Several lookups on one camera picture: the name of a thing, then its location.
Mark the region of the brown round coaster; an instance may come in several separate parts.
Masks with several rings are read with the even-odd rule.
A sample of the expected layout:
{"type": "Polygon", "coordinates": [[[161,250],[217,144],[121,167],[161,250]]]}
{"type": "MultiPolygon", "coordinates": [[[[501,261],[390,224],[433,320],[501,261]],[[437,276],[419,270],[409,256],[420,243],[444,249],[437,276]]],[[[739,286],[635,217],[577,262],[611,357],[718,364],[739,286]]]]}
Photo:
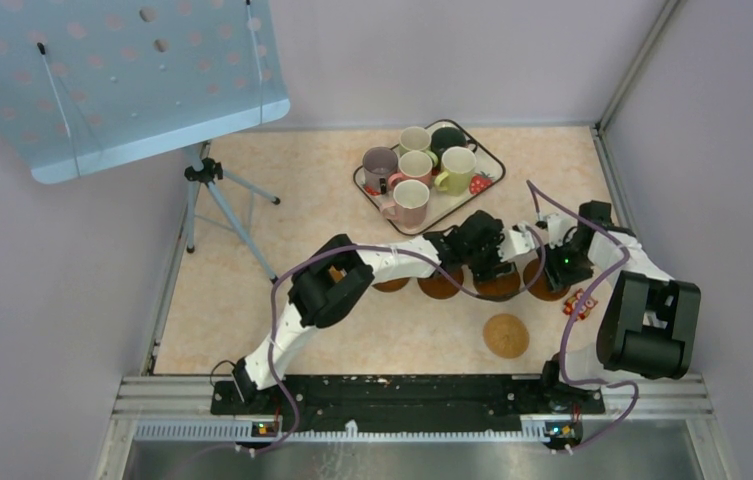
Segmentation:
{"type": "Polygon", "coordinates": [[[473,285],[479,295],[502,301],[520,293],[522,279],[520,273],[514,270],[488,280],[474,278],[473,285]]]}
{"type": "Polygon", "coordinates": [[[409,278],[400,278],[381,283],[374,283],[372,287],[383,293],[393,293],[403,289],[409,281],[409,278]]]}
{"type": "Polygon", "coordinates": [[[527,290],[535,298],[553,302],[562,300],[568,296],[570,290],[562,289],[559,291],[553,291],[548,284],[546,275],[543,269],[540,267],[540,260],[535,258],[531,260],[523,270],[523,282],[528,285],[527,290]]]}
{"type": "Polygon", "coordinates": [[[436,300],[446,300],[460,291],[449,278],[452,278],[458,285],[464,283],[464,272],[461,268],[449,271],[447,276],[435,271],[431,276],[418,278],[417,283],[420,290],[428,297],[436,300]]]}

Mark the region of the light woven round coaster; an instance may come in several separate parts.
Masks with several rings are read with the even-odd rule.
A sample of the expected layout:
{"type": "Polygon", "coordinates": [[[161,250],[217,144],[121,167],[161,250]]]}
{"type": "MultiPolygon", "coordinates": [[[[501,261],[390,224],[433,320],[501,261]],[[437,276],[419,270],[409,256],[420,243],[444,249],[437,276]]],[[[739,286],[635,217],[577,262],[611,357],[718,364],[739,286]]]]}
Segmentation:
{"type": "Polygon", "coordinates": [[[515,359],[528,350],[530,334],[517,316],[498,314],[486,321],[483,327],[483,341],[494,355],[515,359]]]}

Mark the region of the dark green mug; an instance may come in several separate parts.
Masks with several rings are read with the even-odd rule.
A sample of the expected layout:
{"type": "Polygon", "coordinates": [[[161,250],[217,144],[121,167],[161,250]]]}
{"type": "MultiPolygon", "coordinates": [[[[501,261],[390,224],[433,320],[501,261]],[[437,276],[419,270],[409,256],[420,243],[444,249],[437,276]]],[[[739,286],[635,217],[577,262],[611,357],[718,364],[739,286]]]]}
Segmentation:
{"type": "Polygon", "coordinates": [[[452,147],[468,148],[476,152],[478,143],[457,127],[444,126],[431,133],[430,149],[438,159],[441,159],[443,154],[452,147]]]}

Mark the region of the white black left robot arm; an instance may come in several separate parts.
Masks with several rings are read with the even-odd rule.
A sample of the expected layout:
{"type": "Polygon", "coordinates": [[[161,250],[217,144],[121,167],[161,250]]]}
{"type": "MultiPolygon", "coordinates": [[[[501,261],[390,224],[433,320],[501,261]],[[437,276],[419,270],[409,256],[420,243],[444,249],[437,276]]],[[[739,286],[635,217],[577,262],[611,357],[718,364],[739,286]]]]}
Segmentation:
{"type": "Polygon", "coordinates": [[[378,283],[447,276],[463,267],[478,280],[502,274],[506,263],[536,247],[527,226],[506,228],[477,211],[461,225],[429,231],[389,244],[356,244],[337,234],[308,260],[278,278],[291,282],[287,302],[271,307],[267,337],[233,369],[235,401],[249,413],[271,404],[273,386],[320,329],[346,318],[362,296],[378,283]]]}

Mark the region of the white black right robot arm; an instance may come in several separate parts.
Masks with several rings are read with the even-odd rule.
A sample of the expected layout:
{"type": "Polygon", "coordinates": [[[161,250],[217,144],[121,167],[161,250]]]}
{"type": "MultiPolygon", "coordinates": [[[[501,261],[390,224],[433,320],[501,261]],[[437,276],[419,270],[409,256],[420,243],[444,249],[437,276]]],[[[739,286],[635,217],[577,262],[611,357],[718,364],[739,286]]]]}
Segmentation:
{"type": "Polygon", "coordinates": [[[538,385],[541,404],[552,412],[574,404],[578,386],[612,386],[635,376],[683,378],[701,303],[696,284],[660,269],[631,230],[613,223],[610,204],[592,200],[574,216],[572,222],[556,215],[545,220],[552,240],[544,249],[547,292],[562,294],[584,285],[569,311],[566,327],[572,329],[594,288],[606,282],[612,291],[595,342],[579,351],[562,345],[554,357],[560,373],[538,385]]]}

